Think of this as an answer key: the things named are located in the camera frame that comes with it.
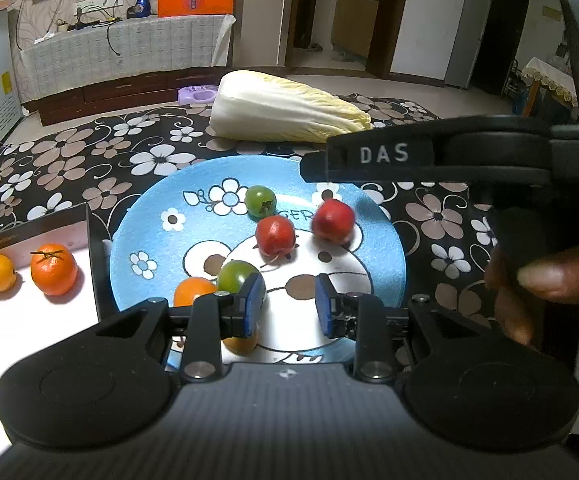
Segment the right hand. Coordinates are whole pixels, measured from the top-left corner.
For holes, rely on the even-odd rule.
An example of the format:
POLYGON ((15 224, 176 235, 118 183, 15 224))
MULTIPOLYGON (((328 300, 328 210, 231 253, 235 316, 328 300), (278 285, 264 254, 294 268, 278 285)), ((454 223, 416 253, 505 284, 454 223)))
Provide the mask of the right hand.
POLYGON ((535 328, 517 290, 521 287, 536 298, 555 304, 579 304, 579 247, 514 269, 511 259, 497 246, 485 271, 485 283, 497 293, 495 319, 503 333, 529 346, 535 328))

